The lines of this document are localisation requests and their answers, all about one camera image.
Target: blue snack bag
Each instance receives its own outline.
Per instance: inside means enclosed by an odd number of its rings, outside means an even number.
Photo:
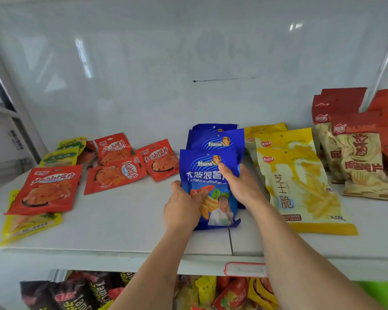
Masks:
[[[237,124],[197,124],[192,130],[225,131],[237,129]]]
[[[221,150],[235,148],[237,162],[240,163],[245,148],[244,129],[228,131],[189,130],[186,149],[192,150]]]
[[[237,227],[237,200],[227,180],[218,170],[224,163],[235,176],[239,175],[236,151],[225,148],[218,152],[203,150],[180,151],[181,187],[193,198],[203,189],[208,196],[201,205],[201,217],[194,230]]]

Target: price tag holder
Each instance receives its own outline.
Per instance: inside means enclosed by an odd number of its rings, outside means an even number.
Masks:
[[[224,268],[226,276],[267,277],[264,263],[228,262]]]

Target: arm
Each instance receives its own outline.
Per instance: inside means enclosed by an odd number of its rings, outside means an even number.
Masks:
[[[110,310],[172,309],[178,266],[200,220],[200,205],[208,191],[191,199],[181,188],[180,181],[173,182],[171,188],[173,193],[164,208],[166,233]]]
[[[270,283],[283,309],[383,310],[290,228],[264,197],[247,167],[240,165],[240,177],[223,164],[219,169],[234,196],[257,222]]]

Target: hand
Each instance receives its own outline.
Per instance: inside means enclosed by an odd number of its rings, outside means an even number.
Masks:
[[[200,206],[208,195],[203,190],[191,198],[181,188],[181,181],[171,183],[172,195],[164,207],[164,222],[167,231],[190,233],[196,228],[200,217]]]
[[[219,164],[218,169],[227,179],[234,197],[243,203],[246,208],[250,209],[256,203],[267,202],[256,180],[243,163],[240,164],[239,177],[234,176],[223,163]]]

